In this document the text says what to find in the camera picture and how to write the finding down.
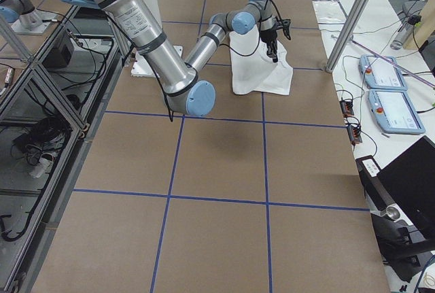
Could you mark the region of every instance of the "black monitor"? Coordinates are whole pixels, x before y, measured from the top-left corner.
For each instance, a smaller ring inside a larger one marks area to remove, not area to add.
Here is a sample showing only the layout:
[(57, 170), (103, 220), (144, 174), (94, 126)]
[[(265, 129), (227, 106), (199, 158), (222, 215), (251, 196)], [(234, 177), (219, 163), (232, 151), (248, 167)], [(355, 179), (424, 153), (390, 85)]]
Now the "black monitor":
[(423, 136), (377, 177), (426, 239), (435, 239), (435, 143)]

